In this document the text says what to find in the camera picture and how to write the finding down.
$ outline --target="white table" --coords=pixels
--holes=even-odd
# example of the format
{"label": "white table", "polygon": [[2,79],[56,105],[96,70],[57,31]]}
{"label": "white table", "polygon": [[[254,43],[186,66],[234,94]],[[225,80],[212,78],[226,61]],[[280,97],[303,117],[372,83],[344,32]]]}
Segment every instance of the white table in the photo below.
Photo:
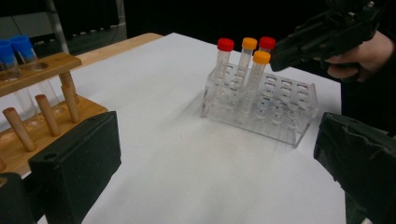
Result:
{"label": "white table", "polygon": [[200,117],[217,51],[170,34],[72,71],[78,94],[117,111],[122,153],[83,223],[346,223],[344,191],[313,158],[323,112],[341,111],[339,83],[293,68],[274,73],[317,87],[317,118],[292,148]]}

